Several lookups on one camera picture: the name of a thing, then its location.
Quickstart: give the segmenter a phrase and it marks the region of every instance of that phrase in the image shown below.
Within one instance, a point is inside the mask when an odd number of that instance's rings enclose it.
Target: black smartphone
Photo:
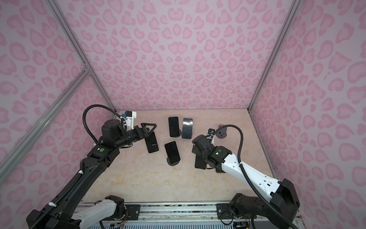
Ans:
[[[191,139],[193,131],[193,119],[183,118],[182,138]]]
[[[169,134],[170,137],[179,137],[179,119],[178,117],[169,117]]]
[[[203,159],[203,157],[196,155],[196,161],[194,163],[194,167],[196,169],[206,169],[207,163]]]
[[[156,141],[155,132],[152,132],[147,138],[145,138],[147,151],[150,153],[159,151],[158,142]]]
[[[170,164],[176,163],[180,161],[180,156],[178,152],[177,143],[175,141],[171,141],[164,145],[165,150],[167,151],[168,160]]]

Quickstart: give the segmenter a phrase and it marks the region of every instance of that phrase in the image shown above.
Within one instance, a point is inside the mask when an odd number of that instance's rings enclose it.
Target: pink wall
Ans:
[[[0,165],[81,67],[42,0],[0,3]]]
[[[94,144],[83,127],[82,114],[96,103],[105,105],[87,78],[0,186],[0,228],[28,228],[25,219],[29,212],[42,209],[78,171],[80,160]],[[88,126],[97,138],[111,115],[102,108],[88,112]]]
[[[292,0],[60,0],[119,109],[246,108]]]
[[[366,227],[366,2],[307,0],[254,119],[308,229]]]

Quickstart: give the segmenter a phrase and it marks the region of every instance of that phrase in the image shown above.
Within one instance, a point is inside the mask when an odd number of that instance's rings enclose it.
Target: beige marble surface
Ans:
[[[183,118],[193,118],[192,139],[171,138],[168,117],[178,116],[180,129]],[[250,187],[230,174],[194,167],[195,154],[192,140],[206,134],[219,124],[237,125],[244,134],[241,159],[272,176],[257,134],[246,109],[239,110],[165,110],[138,111],[135,125],[141,122],[156,123],[159,151],[149,154],[145,141],[135,142],[129,149],[121,149],[112,165],[94,182],[84,202],[102,200],[116,195],[126,202],[216,201],[231,200],[236,193],[254,196]],[[240,135],[234,128],[227,129],[224,139],[215,137],[214,144],[222,145],[237,154]],[[176,141],[181,161],[176,166],[167,164],[164,144]]]

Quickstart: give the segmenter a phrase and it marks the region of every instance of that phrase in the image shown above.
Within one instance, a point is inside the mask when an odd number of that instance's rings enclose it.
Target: black cable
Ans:
[[[255,216],[255,215],[252,215],[252,218],[251,218],[252,229],[255,229],[255,226],[254,226],[254,216]]]
[[[80,161],[80,170],[84,170],[84,159]],[[54,202],[55,205],[58,205],[61,200],[67,196],[67,194],[74,188],[74,186],[79,182],[82,174],[78,173],[72,184],[67,188],[67,190],[59,196],[59,198]],[[38,218],[33,222],[33,224],[29,227],[29,229],[36,229],[40,222],[44,220],[44,218],[51,213],[51,211],[54,209],[54,206],[50,206],[48,209],[46,209],[44,212],[42,212],[41,215],[38,216]]]
[[[120,149],[127,149],[127,148],[130,148],[130,147],[132,147],[134,144],[133,143],[131,143],[131,145],[129,145],[129,146],[124,146],[124,147],[121,147]]]
[[[99,221],[99,225],[100,225],[100,228],[101,228],[101,229],[105,229],[105,228],[104,228],[104,225],[103,225],[103,223],[102,223],[102,221]]]
[[[231,222],[230,222],[230,223],[228,223],[228,224],[224,223],[222,219],[220,219],[220,220],[221,220],[221,222],[222,222],[224,225],[229,226],[229,225],[233,222],[233,220],[234,220],[234,216],[231,218]]]
[[[110,109],[109,107],[106,107],[104,105],[100,105],[100,104],[93,104],[93,105],[90,105],[88,106],[85,110],[84,110],[84,113],[83,113],[83,125],[84,125],[84,128],[86,130],[86,132],[89,134],[89,136],[94,140],[95,143],[98,142],[98,140],[95,138],[95,136],[92,134],[92,132],[89,130],[88,128],[88,125],[86,124],[86,113],[92,109],[93,107],[102,107],[104,109],[107,109],[108,111],[112,112],[114,115],[116,115],[117,117],[120,117],[119,114],[117,114],[117,112],[115,112],[114,110]]]
[[[257,190],[257,188],[253,185],[252,181],[249,179],[247,173],[245,172],[245,169],[243,167],[243,165],[241,164],[241,160],[240,160],[240,153],[242,151],[242,146],[243,146],[243,132],[242,130],[240,130],[239,127],[235,126],[235,125],[225,125],[222,126],[220,128],[218,128],[215,133],[213,135],[216,134],[216,132],[218,132],[219,130],[221,130],[222,128],[225,127],[234,127],[235,129],[237,129],[240,133],[240,144],[239,144],[239,149],[238,149],[238,162],[239,162],[239,167],[242,170],[242,173],[245,177],[245,180],[248,182],[249,186],[252,188],[252,190],[256,193],[256,195],[261,198],[261,200],[263,200],[263,202],[269,207],[269,209],[275,213],[282,221],[284,221],[289,227],[291,227],[292,229],[298,229],[295,224],[293,224],[290,220],[288,220],[285,216],[283,216],[277,209],[275,209],[263,196],[262,194]]]

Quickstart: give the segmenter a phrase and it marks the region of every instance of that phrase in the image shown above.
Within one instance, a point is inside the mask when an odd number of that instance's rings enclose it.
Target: metal rail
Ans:
[[[272,68],[273,63],[276,60],[276,57],[278,55],[278,53],[281,50],[281,46],[284,43],[286,36],[288,34],[288,32],[291,29],[292,24],[294,23],[294,20],[296,18],[297,13],[300,11],[301,9],[301,4],[302,4],[303,0],[293,0],[290,10],[286,16],[285,22],[283,23],[283,26],[280,30],[280,33],[278,35],[278,38],[276,40],[276,43],[274,44],[274,47],[272,49],[272,52],[269,56],[269,59],[266,63],[266,66],[264,68],[264,71],[261,75],[261,78],[259,80],[259,83],[254,91],[254,95],[252,100],[249,103],[249,107],[248,107],[248,112],[250,113],[255,105],[256,100],[259,97],[259,93],[263,88],[264,82],[266,80],[266,78],[268,77],[268,74],[270,72],[270,69]]]
[[[70,41],[70,43],[73,46],[73,48],[74,48],[77,56],[79,57],[79,59],[83,62],[85,67],[88,67],[91,70],[91,78],[92,78],[93,82],[95,83],[95,85],[97,86],[97,89],[100,92],[100,94],[102,95],[104,101],[107,103],[107,105],[111,109],[116,110],[116,108],[114,107],[114,105],[113,105],[111,99],[109,98],[107,92],[105,91],[104,87],[100,83],[100,81],[97,77],[97,74],[95,73],[92,65],[90,64],[88,58],[86,57],[86,54],[85,54],[84,50],[82,49],[82,47],[79,44],[76,36],[74,35],[73,31],[71,30],[71,28],[70,28],[70,26],[69,26],[69,24],[66,20],[66,17],[64,16],[64,14],[62,13],[62,10],[60,9],[60,6],[57,4],[57,2],[55,0],[44,0],[44,1],[49,6],[49,8],[52,11],[55,19],[59,23],[61,29],[64,31],[65,36]]]
[[[35,123],[32,130],[27,134],[24,140],[9,154],[9,157],[0,166],[0,185],[13,171],[17,164],[28,153],[28,150],[43,134],[44,130],[54,120],[57,114],[62,110],[65,104],[78,90],[80,85],[84,82],[87,76],[90,75],[88,68],[85,68],[70,86],[60,95],[60,97],[52,104],[51,108]]]

